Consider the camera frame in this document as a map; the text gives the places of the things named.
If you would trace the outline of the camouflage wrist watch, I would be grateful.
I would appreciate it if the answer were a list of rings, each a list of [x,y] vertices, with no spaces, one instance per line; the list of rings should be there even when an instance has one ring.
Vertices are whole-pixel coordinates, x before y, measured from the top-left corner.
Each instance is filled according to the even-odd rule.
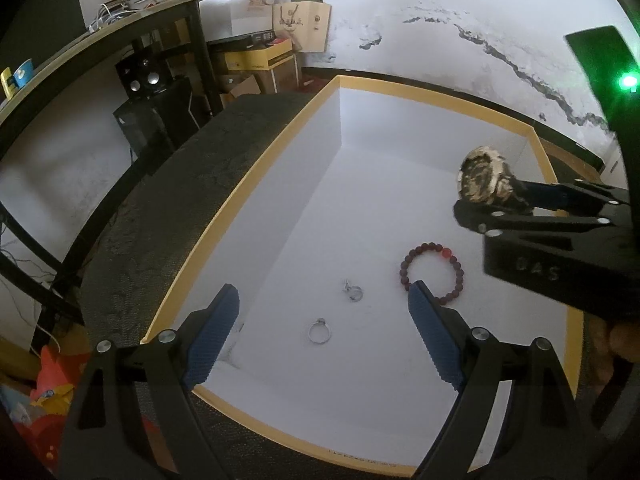
[[[531,214],[526,185],[511,171],[506,159],[490,146],[466,155],[457,176],[458,194],[469,203]]]

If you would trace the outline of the orange red floor toy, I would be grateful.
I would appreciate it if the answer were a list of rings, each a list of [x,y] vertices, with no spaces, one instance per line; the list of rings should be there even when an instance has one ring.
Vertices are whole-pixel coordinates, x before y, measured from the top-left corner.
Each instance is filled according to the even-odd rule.
[[[66,417],[89,358],[89,353],[68,356],[45,346],[35,388],[1,375],[1,405],[27,447],[51,472],[58,469]]]

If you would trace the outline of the yellow white storage box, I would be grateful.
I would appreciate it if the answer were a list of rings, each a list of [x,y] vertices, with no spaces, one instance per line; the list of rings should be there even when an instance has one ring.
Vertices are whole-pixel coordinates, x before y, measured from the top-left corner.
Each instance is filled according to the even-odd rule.
[[[148,336],[234,286],[239,317],[196,395],[286,448],[408,477],[456,397],[399,281],[408,251],[433,242],[462,264],[454,306],[465,321],[514,344],[549,339],[576,385],[580,313],[486,275],[482,238],[454,220],[459,167],[481,145],[520,178],[555,179],[525,122],[435,91],[334,78],[212,215]]]

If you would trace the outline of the black desk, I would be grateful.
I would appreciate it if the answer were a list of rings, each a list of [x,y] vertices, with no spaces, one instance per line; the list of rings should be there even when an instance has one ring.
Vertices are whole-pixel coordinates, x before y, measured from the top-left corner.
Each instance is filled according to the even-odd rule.
[[[164,0],[149,9],[136,11],[113,25],[88,34],[65,48],[59,55],[40,66],[34,78],[1,107],[1,154],[5,155],[27,126],[76,79],[103,62],[118,50],[134,44],[160,26],[186,22],[190,42],[169,49],[168,55],[189,53],[194,61],[212,111],[217,114],[221,105],[217,97],[216,79],[210,62],[201,22],[200,3],[204,0]],[[55,272],[51,286],[46,287],[31,278],[7,256],[1,257],[1,275],[45,309],[66,318],[81,321],[80,307],[70,293],[80,285],[79,271],[90,249],[100,237],[125,198],[134,190],[152,167],[151,157],[139,157],[107,192],[75,238],[62,260],[50,254],[27,232],[8,208],[1,208],[1,221],[35,256]]]

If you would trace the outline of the dark green table mat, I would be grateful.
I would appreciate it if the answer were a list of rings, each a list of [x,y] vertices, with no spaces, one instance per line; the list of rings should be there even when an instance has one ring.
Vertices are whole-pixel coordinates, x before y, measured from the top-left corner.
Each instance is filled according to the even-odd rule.
[[[213,214],[314,98],[243,96],[186,142],[120,208],[88,265],[80,304],[89,334],[128,346],[149,341],[166,292]],[[206,431],[239,479],[375,479],[286,448],[215,410],[195,393]]]

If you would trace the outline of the brown kraft paper bag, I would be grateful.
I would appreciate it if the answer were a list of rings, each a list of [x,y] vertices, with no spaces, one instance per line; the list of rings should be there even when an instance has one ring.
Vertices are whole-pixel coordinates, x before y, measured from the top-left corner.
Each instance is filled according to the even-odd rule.
[[[322,0],[292,0],[272,9],[272,27],[278,38],[289,39],[302,53],[326,50],[332,6]]]

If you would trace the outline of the brown open carton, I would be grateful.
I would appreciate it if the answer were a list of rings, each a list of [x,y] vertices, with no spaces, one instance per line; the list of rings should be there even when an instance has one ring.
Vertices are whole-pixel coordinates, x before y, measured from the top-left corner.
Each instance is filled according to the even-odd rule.
[[[229,74],[219,77],[221,104],[227,107],[240,96],[259,96],[262,89],[254,75]]]

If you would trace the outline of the yellow cardboard box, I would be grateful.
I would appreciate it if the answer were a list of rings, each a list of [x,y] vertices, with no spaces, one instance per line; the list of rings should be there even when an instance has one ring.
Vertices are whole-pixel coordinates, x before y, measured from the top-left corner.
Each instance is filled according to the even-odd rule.
[[[283,38],[240,50],[210,44],[209,53],[230,72],[266,72],[285,63],[295,54],[292,41]]]

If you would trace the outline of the black subwoofer cabinet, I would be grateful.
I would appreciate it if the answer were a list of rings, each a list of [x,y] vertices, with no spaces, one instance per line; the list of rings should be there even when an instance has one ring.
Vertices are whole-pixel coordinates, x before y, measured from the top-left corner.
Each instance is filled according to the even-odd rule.
[[[122,104],[114,117],[137,159],[153,172],[198,133],[212,113],[206,97],[193,92],[190,79],[178,76],[149,99]]]

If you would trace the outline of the white paper gift bag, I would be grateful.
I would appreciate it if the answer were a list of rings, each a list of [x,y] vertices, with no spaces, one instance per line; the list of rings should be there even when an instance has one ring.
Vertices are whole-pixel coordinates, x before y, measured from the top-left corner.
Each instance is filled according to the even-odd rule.
[[[206,41],[272,29],[276,0],[202,0],[200,14]]]

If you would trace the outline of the black speaker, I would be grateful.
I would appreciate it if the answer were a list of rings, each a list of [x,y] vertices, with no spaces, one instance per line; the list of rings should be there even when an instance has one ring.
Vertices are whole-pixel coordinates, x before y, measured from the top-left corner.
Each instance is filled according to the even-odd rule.
[[[167,62],[155,54],[133,53],[122,58],[115,65],[115,70],[131,101],[152,98],[175,80]]]

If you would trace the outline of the blue paper cup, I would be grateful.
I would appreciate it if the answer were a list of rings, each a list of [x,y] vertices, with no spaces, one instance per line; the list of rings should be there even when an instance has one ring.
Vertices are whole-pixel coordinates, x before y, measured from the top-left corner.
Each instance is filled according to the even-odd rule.
[[[18,66],[16,70],[14,70],[13,79],[15,84],[17,85],[17,88],[24,88],[26,84],[28,84],[29,81],[32,80],[34,73],[34,63],[32,62],[31,58],[28,58],[20,66]]]

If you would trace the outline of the black flat monitor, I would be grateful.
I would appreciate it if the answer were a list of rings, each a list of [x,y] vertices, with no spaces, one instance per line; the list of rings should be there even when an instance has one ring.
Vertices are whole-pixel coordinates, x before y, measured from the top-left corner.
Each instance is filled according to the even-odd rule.
[[[26,0],[1,39],[1,65],[17,67],[30,58],[39,66],[85,32],[79,0]]]

